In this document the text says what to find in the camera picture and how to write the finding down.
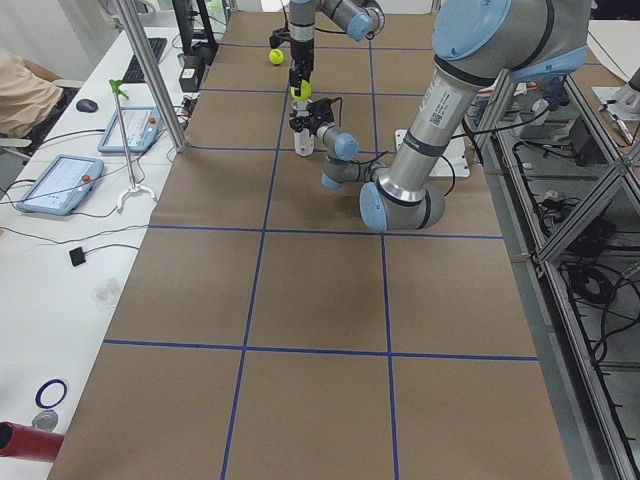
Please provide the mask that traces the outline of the black monitor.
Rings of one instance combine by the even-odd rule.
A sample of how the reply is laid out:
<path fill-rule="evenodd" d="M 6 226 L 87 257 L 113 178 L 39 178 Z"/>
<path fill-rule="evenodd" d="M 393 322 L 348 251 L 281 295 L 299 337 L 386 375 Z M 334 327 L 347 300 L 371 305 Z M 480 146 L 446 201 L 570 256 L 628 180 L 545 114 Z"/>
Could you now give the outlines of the black monitor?
<path fill-rule="evenodd" d="M 218 43 L 214 38 L 210 17 L 204 0 L 172 0 L 182 52 L 185 56 L 196 56 L 210 64 L 218 51 Z M 194 42 L 195 20 L 199 17 L 204 29 L 204 40 Z"/>

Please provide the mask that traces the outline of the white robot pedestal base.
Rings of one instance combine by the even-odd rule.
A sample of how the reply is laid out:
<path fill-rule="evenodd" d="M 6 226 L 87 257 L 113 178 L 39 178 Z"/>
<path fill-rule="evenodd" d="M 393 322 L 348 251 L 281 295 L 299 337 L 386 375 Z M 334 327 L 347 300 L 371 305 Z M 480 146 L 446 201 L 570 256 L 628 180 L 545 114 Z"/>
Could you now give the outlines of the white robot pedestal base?
<path fill-rule="evenodd" d="M 466 144 L 463 137 L 452 139 L 447 146 L 444 156 L 440 157 L 429 177 L 435 178 L 467 178 L 470 167 L 466 158 Z"/>

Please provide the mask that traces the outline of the seated person in beige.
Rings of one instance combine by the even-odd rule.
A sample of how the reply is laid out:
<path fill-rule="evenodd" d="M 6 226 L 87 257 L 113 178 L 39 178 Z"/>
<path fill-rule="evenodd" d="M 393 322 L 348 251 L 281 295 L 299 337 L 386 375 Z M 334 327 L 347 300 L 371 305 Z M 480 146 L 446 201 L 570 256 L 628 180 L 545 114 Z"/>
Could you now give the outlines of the seated person in beige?
<path fill-rule="evenodd" d="M 1 134 L 43 139 L 68 104 L 69 93 L 54 84 L 59 76 L 23 57 L 1 50 Z"/>

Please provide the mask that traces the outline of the upper teach pendant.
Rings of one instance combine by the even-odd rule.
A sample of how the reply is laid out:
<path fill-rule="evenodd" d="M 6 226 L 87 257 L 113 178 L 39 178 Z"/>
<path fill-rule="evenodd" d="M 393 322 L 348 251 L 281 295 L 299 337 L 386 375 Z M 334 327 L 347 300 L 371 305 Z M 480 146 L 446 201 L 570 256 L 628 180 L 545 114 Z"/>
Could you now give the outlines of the upper teach pendant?
<path fill-rule="evenodd" d="M 155 142 L 162 127 L 156 107 L 123 107 L 121 109 L 130 153 L 144 153 Z M 115 112 L 97 146 L 103 154 L 124 154 L 125 147 L 118 113 Z"/>

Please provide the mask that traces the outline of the clear tennis ball can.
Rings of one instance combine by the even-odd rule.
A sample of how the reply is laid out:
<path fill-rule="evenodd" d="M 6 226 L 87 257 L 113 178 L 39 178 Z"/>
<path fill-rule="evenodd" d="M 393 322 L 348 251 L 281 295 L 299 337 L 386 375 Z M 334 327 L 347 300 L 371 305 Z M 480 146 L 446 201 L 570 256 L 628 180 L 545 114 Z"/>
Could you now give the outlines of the clear tennis ball can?
<path fill-rule="evenodd" d="M 307 111 L 307 105 L 309 101 L 297 101 L 292 102 L 292 114 L 291 116 L 304 115 Z M 306 132 L 295 133 L 293 131 L 294 148 L 297 155 L 305 157 L 309 156 L 314 151 L 314 136 L 309 136 Z"/>

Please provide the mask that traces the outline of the lower teach pendant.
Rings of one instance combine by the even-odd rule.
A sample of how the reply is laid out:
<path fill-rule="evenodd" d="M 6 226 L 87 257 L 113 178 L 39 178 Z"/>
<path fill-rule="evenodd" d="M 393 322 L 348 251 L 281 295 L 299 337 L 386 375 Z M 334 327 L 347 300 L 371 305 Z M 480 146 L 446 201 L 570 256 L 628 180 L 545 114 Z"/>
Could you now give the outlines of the lower teach pendant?
<path fill-rule="evenodd" d="M 104 162 L 101 159 L 59 155 L 17 202 L 16 207 L 26 213 L 69 215 L 84 201 L 103 170 Z"/>

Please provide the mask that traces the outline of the red bottle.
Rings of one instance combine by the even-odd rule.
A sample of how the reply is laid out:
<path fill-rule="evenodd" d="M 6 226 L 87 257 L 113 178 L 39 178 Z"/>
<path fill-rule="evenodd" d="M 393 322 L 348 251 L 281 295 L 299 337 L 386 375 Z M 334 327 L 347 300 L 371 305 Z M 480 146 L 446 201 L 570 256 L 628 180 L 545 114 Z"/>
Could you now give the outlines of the red bottle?
<path fill-rule="evenodd" d="M 65 439 L 62 434 L 11 422 L 1 423 L 1 456 L 52 463 Z"/>

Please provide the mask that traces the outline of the yellow tennis ball with logo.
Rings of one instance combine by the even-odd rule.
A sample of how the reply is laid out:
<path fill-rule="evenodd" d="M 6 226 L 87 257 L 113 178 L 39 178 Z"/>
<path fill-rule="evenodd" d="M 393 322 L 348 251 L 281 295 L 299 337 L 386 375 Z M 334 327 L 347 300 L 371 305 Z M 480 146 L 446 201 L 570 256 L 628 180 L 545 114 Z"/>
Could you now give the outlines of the yellow tennis ball with logo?
<path fill-rule="evenodd" d="M 290 88 L 291 97 L 297 101 L 307 100 L 312 95 L 312 86 L 306 81 L 302 80 L 298 87 Z"/>

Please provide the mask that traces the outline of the teach pendant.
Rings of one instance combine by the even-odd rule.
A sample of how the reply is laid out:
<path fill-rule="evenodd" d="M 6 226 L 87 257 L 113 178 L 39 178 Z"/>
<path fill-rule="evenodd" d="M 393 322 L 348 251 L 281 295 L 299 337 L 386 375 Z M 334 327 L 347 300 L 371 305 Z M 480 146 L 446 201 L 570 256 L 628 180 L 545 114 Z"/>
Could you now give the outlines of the teach pendant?
<path fill-rule="evenodd" d="M 123 107 L 121 109 L 130 153 L 144 153 L 155 142 L 162 127 L 156 107 Z M 124 154 L 125 147 L 118 113 L 115 112 L 97 146 L 103 154 Z"/>
<path fill-rule="evenodd" d="M 17 202 L 16 207 L 26 213 L 69 215 L 84 201 L 103 170 L 104 162 L 101 159 L 59 155 Z"/>

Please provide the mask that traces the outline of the black computer mouse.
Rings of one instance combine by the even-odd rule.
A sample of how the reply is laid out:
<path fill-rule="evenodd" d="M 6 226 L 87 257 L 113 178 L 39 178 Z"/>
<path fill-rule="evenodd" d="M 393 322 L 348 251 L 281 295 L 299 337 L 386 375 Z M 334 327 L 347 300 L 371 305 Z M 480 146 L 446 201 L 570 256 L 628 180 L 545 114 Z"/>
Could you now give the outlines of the black computer mouse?
<path fill-rule="evenodd" d="M 91 99 L 80 99 L 75 104 L 76 110 L 81 113 L 95 113 L 99 109 L 99 105 Z"/>

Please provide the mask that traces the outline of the aluminium frame post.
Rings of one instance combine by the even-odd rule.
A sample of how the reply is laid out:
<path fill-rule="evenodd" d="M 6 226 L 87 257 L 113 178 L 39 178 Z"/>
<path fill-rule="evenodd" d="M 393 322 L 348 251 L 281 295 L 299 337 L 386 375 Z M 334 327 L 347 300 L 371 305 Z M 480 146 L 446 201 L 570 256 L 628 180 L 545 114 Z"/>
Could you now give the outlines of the aluminium frame post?
<path fill-rule="evenodd" d="M 164 120 L 174 149 L 177 153 L 181 153 L 187 147 L 187 140 L 177 119 L 168 89 L 158 66 L 158 61 L 152 52 L 134 2 L 130 0 L 117 0 L 116 7 L 131 48 L 145 75 L 146 83 L 151 91 L 155 105 L 158 107 Z"/>

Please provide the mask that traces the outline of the yellow tennis ball plain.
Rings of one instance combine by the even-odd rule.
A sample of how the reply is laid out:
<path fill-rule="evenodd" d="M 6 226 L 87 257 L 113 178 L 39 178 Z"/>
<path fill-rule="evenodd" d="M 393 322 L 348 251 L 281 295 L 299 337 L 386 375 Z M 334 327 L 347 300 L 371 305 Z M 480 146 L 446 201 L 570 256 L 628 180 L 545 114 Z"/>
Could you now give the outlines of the yellow tennis ball plain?
<path fill-rule="evenodd" d="M 285 55 L 284 52 L 279 48 L 273 48 L 270 50 L 268 54 L 269 62 L 274 66 L 279 66 L 284 63 Z"/>

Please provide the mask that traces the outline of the black box with label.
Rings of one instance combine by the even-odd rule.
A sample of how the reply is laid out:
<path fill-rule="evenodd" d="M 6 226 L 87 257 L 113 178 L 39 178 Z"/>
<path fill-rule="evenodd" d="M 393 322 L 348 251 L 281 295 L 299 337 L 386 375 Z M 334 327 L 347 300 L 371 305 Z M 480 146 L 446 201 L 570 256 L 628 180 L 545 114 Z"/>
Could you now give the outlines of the black box with label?
<path fill-rule="evenodd" d="M 185 93 L 195 93 L 199 90 L 204 72 L 204 60 L 195 55 L 183 55 L 182 70 L 179 76 L 181 90 Z"/>

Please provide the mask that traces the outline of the small black square pad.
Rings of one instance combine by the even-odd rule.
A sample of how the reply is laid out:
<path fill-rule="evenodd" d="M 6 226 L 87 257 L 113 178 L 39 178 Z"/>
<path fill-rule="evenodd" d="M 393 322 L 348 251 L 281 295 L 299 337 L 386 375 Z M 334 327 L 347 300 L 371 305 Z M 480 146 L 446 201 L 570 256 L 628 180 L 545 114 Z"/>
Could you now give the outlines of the small black square pad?
<path fill-rule="evenodd" d="M 86 262 L 86 252 L 82 247 L 76 247 L 69 251 L 69 258 L 73 267 L 78 267 Z"/>

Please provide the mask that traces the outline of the thin metal rod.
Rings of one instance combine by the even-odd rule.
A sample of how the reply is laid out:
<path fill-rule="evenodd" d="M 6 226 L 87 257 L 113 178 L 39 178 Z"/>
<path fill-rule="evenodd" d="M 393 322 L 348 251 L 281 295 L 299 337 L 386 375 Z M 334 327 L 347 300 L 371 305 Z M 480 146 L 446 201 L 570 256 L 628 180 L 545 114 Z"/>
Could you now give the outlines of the thin metal rod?
<path fill-rule="evenodd" d="M 150 195 L 151 199 L 154 202 L 157 201 L 157 196 L 155 191 L 152 188 L 148 187 L 147 185 L 139 183 L 133 171 L 133 163 L 132 163 L 131 152 L 130 152 L 129 143 L 127 139 L 126 127 L 124 122 L 124 114 L 123 114 L 122 106 L 120 103 L 120 97 L 123 96 L 127 98 L 127 95 L 121 90 L 121 84 L 122 84 L 121 80 L 114 80 L 114 79 L 109 80 L 109 85 L 114 96 L 114 101 L 116 106 L 116 117 L 120 127 L 121 140 L 122 140 L 122 145 L 125 153 L 126 167 L 128 172 L 128 178 L 129 178 L 128 187 L 118 195 L 116 200 L 116 212 L 118 214 L 121 214 L 123 212 L 125 201 L 129 197 L 132 197 L 138 194 L 147 193 Z"/>

